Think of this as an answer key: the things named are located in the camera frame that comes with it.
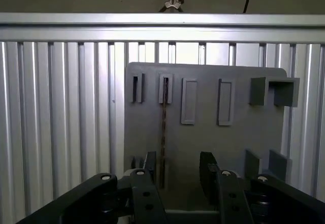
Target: gray plastic panel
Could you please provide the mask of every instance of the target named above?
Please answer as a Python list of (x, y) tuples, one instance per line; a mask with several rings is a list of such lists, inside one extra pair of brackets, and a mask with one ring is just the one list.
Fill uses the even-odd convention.
[[(168, 75), (172, 78), (168, 95), (173, 100), (167, 105), (166, 117), (166, 189), (161, 195), (166, 208), (208, 208), (199, 182), (201, 151), (211, 151), (221, 169), (244, 176), (245, 149), (262, 157), (270, 149), (281, 150), (284, 107), (274, 105), (274, 90), (268, 90), (264, 106), (252, 106), (249, 102), (251, 78), (285, 79), (283, 69), (130, 63), (126, 68), (127, 86), (132, 84), (133, 74), (139, 72), (145, 76), (143, 102), (125, 100), (124, 169), (131, 167), (135, 156), (145, 158), (148, 151), (157, 151), (159, 164), (161, 77)], [(196, 90), (196, 102), (191, 102), (191, 113), (185, 117), (190, 125), (182, 124), (182, 106), (188, 103), (183, 100), (182, 88), (187, 79), (196, 81), (190, 96), (194, 98)], [(231, 90), (229, 83), (225, 83), (226, 100), (233, 103), (233, 118), (225, 120), (232, 122), (229, 126), (217, 123), (220, 79), (236, 81), (236, 89)]]

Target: gray tab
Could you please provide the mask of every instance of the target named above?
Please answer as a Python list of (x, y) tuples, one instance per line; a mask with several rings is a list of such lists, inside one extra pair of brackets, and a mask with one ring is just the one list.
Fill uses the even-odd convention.
[(262, 159), (253, 151), (245, 150), (245, 178), (252, 179), (262, 173)]
[(218, 125), (230, 126), (234, 119), (235, 81), (219, 79)]
[(167, 104), (172, 102), (173, 96), (173, 74), (160, 74), (159, 77), (159, 103), (164, 102), (164, 79), (168, 78), (168, 99)]
[(196, 79), (183, 78), (181, 123), (194, 125), (197, 106)]

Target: screw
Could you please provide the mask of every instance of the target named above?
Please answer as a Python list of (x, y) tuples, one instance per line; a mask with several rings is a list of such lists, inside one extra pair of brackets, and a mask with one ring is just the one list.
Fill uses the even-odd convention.
[(231, 175), (231, 173), (229, 171), (223, 171), (221, 174), (222, 175), (226, 175), (226, 176), (230, 176)]
[(261, 180), (262, 182), (265, 182), (265, 181), (268, 180), (268, 179), (267, 179), (266, 177), (264, 177), (264, 176), (259, 176), (257, 179), (258, 179), (258, 180)]
[(108, 180), (108, 179), (110, 179), (111, 178), (111, 176), (103, 176), (102, 177), (102, 180)]

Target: vertical groove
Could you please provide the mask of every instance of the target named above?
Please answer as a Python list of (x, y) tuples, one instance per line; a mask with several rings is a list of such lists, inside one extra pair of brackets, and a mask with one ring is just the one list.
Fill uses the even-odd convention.
[(324, 78), (325, 78), (325, 62), (324, 62), (324, 45), (320, 47), (320, 66), (319, 66), (319, 79), (318, 79), (318, 98), (317, 98), (317, 132), (316, 132), (316, 145), (315, 145), (315, 169), (313, 173), (313, 192), (312, 195), (318, 197), (318, 182), (319, 182), (319, 169), (320, 169), (320, 157), (321, 157), (321, 137), (322, 137), (322, 116), (324, 114)]
[(176, 43), (170, 42), (168, 44), (168, 63), (175, 64), (176, 63)]
[(297, 46), (295, 44), (290, 45), (290, 71), (288, 77), (294, 77), (296, 73), (296, 54)]
[(199, 64), (200, 65), (206, 64), (206, 60), (207, 60), (206, 57), (207, 57), (206, 43), (199, 43)]
[(13, 162), (12, 162), (12, 140), (10, 128), (10, 101), (9, 101), (9, 78), (8, 78), (8, 55), (7, 44), (0, 42), (0, 94), (4, 101), (0, 108), (0, 133), (2, 143), (0, 145), (0, 170), (1, 170), (1, 207), (2, 218), (4, 222), (15, 222), (14, 214), (14, 190), (13, 190)]
[[(289, 54), (289, 60), (290, 60), (290, 70), (287, 73), (288, 77), (295, 77), (296, 74), (296, 53), (297, 53), (297, 46), (296, 45), (290, 45), (290, 54)], [(288, 110), (288, 117), (289, 117), (289, 122), (288, 122), (288, 133), (287, 133), (287, 158), (291, 159), (291, 146), (292, 146), (292, 133), (293, 133), (293, 118), (294, 118), (294, 109), (292, 107), (290, 108), (285, 108)]]
[(159, 43), (154, 43), (154, 63), (159, 63)]
[(18, 43), (18, 70), (19, 70), (19, 94), (20, 94), (20, 113), (21, 113), (21, 144), (22, 144), (22, 161), (23, 161), (23, 178), (24, 178), (24, 199), (25, 199), (25, 214), (29, 215), (31, 213), (30, 203), (29, 203), (29, 174), (27, 167), (27, 136), (26, 136), (26, 107), (25, 107), (25, 78), (24, 78), (24, 60), (23, 60), (23, 43)]
[(236, 66), (236, 44), (229, 44), (229, 66)]
[(71, 174), (69, 174), (70, 169), (71, 169), (71, 161), (70, 161), (70, 141), (69, 141), (69, 133), (70, 133), (70, 105), (69, 105), (69, 100), (70, 100), (70, 95), (69, 95), (69, 64), (68, 64), (68, 44), (66, 42), (63, 43), (63, 67), (64, 67), (64, 90), (65, 90), (65, 100), (64, 100), (64, 105), (66, 107), (66, 113), (65, 113), (65, 124), (66, 124), (66, 144), (65, 144), (65, 150), (66, 150), (66, 174), (67, 174), (67, 191), (70, 190), (70, 182), (71, 182)]
[(139, 42), (139, 62), (146, 62), (146, 45), (144, 42)]
[(96, 174), (100, 172), (100, 143), (99, 143), (99, 48), (98, 43), (94, 43), (94, 116), (95, 116), (95, 157), (96, 157)]
[(85, 47), (84, 43), (78, 43), (79, 52), (79, 85), (80, 85), (80, 162), (81, 162), (81, 182), (86, 180), (86, 156), (85, 156), (85, 138), (86, 138), (86, 125), (85, 125)]
[(108, 44), (108, 66), (109, 66), (109, 139), (110, 139), (110, 172), (115, 173), (116, 166), (116, 113), (115, 113), (115, 46)]
[(12, 140), (12, 161), (13, 164), (13, 188), (14, 188), (14, 209), (15, 221), (26, 216), (25, 213), (25, 188), (23, 170), (23, 146), (21, 134), (21, 109), (20, 109), (20, 77), (19, 77), (19, 56), (18, 44), (7, 43), (8, 52), (8, 78), (10, 95), (10, 118), (11, 118), (11, 140)]
[(53, 62), (53, 43), (47, 43), (47, 60), (48, 60), (48, 69), (49, 69), (49, 117), (50, 117), (50, 141), (51, 141), (51, 171), (52, 171), (52, 197), (55, 199), (58, 196), (58, 192), (56, 190), (56, 172), (55, 172), (55, 154), (54, 154), (54, 144), (53, 144), (53, 107), (52, 107), (52, 100), (53, 100), (53, 92), (52, 92), (52, 62)]
[(258, 49), (258, 66), (266, 67), (266, 44), (260, 44)]

